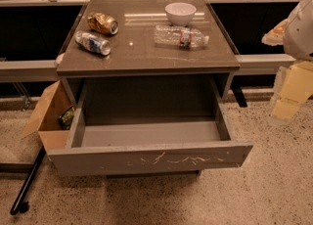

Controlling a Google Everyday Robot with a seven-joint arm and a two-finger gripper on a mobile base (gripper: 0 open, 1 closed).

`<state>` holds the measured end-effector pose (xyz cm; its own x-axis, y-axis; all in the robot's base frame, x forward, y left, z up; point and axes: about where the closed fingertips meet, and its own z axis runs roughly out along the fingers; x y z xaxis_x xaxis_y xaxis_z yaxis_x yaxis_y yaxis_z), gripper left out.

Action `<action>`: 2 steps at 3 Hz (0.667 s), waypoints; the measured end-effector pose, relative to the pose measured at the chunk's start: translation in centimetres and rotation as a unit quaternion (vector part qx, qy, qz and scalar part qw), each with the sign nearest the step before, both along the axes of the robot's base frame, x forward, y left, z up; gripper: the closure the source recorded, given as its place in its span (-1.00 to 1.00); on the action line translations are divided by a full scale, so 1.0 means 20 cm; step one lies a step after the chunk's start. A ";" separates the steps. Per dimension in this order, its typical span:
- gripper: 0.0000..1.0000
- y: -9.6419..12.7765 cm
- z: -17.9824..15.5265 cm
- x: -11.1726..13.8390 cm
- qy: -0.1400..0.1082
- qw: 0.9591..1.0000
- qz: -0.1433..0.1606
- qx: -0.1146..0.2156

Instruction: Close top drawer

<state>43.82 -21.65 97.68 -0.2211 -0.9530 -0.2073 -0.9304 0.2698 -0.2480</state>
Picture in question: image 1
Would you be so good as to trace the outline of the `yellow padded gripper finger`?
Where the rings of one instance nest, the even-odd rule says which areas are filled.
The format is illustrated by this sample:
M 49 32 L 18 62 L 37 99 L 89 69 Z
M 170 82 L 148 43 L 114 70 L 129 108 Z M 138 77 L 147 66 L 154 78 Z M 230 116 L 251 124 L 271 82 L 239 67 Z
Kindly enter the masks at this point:
M 313 63 L 298 62 L 280 67 L 274 82 L 269 116 L 275 121 L 289 121 L 313 95 Z
M 261 42 L 269 46 L 278 46 L 284 44 L 285 30 L 288 20 L 284 19 L 274 26 L 269 32 L 265 33 Z

